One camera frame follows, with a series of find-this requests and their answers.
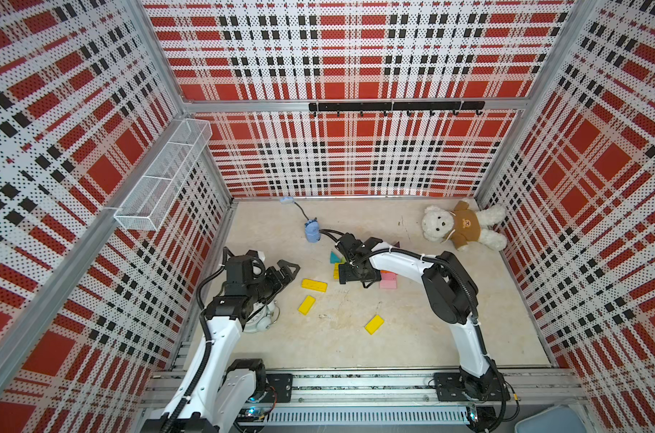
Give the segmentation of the pink block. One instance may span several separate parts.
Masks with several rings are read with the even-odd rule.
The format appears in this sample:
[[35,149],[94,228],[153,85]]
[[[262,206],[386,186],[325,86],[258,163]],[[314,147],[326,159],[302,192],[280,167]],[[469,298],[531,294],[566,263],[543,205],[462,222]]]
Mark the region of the pink block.
[[397,274],[393,274],[392,272],[381,272],[381,277],[383,281],[396,281],[397,280]]
[[382,289],[382,290],[396,290],[397,289],[397,281],[396,280],[380,281],[379,288]]

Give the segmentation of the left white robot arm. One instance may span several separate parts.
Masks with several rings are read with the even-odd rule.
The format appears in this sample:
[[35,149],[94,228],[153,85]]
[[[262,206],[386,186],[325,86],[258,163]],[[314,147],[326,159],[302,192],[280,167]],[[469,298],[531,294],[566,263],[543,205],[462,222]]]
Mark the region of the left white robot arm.
[[228,432],[242,407],[270,395],[278,402],[260,358],[233,359],[243,333],[268,330],[281,312],[276,297],[300,271],[284,260],[266,266],[264,255],[223,250],[221,264],[195,288],[201,341],[176,393],[145,420],[144,432]]

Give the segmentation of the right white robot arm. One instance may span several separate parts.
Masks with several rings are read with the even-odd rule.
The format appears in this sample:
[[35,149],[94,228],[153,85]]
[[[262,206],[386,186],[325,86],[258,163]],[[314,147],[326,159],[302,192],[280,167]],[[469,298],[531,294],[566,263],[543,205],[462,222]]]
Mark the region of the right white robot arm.
[[342,284],[359,281],[368,288],[384,272],[421,284],[432,312],[450,327],[459,354],[461,393],[468,400],[485,401],[502,384],[479,324],[477,285],[455,254],[417,254],[375,237],[362,242],[349,233],[337,238],[335,247],[345,259],[338,268]]

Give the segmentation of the white twin-bell alarm clock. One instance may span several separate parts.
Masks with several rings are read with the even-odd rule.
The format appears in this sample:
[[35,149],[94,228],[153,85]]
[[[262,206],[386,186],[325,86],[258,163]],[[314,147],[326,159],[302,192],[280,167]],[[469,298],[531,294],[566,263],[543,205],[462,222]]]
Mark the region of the white twin-bell alarm clock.
[[252,334],[259,332],[266,332],[281,315],[281,310],[277,306],[276,301],[271,301],[268,304],[257,302],[253,305],[253,313],[246,321],[244,326],[244,333]]

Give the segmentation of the blue plastic toy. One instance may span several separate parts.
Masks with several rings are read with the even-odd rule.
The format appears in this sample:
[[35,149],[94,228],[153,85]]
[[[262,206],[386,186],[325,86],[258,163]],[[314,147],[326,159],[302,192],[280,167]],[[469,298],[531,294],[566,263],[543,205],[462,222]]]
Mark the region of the blue plastic toy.
[[310,219],[305,223],[304,234],[309,243],[314,244],[320,241],[320,224],[316,218]]

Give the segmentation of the white teddy bear brown hoodie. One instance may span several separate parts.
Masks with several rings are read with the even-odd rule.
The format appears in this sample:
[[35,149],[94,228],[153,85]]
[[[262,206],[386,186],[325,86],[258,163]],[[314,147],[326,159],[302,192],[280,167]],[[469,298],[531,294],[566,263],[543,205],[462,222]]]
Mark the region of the white teddy bear brown hoodie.
[[506,209],[500,205],[473,210],[467,201],[461,200],[452,210],[427,207],[421,220],[421,230],[428,241],[450,241],[458,251],[464,251],[470,244],[476,243],[501,252],[506,249],[508,240],[492,227],[505,218]]

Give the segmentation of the grey bin bottom right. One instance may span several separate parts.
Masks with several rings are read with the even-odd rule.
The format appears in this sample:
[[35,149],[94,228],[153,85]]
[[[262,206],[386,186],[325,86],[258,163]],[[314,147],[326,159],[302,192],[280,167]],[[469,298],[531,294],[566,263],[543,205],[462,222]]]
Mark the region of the grey bin bottom right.
[[571,408],[557,406],[519,421],[515,433],[587,433],[587,428]]

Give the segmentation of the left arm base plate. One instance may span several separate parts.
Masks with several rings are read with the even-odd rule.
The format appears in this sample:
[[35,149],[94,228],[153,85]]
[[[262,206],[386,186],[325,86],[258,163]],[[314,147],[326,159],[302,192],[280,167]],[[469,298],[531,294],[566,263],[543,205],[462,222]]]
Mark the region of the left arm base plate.
[[291,373],[270,373],[256,387],[257,393],[249,399],[251,403],[289,403],[291,401],[294,376]]

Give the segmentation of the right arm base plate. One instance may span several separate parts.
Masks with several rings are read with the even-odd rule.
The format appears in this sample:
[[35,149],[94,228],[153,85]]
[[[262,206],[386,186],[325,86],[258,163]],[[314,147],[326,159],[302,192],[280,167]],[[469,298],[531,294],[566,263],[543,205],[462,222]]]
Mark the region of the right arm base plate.
[[435,373],[433,386],[440,402],[507,402],[509,391],[489,369],[482,377],[459,370],[453,373]]

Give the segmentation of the black wall hook rail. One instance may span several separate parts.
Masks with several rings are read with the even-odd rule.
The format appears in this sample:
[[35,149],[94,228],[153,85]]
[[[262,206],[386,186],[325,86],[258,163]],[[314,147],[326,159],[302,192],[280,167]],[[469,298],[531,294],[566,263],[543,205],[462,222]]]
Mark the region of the black wall hook rail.
[[439,101],[439,102],[340,102],[340,103],[309,103],[311,113],[347,113],[347,112],[452,112],[457,114],[461,111],[472,111],[479,113],[486,107],[486,101]]

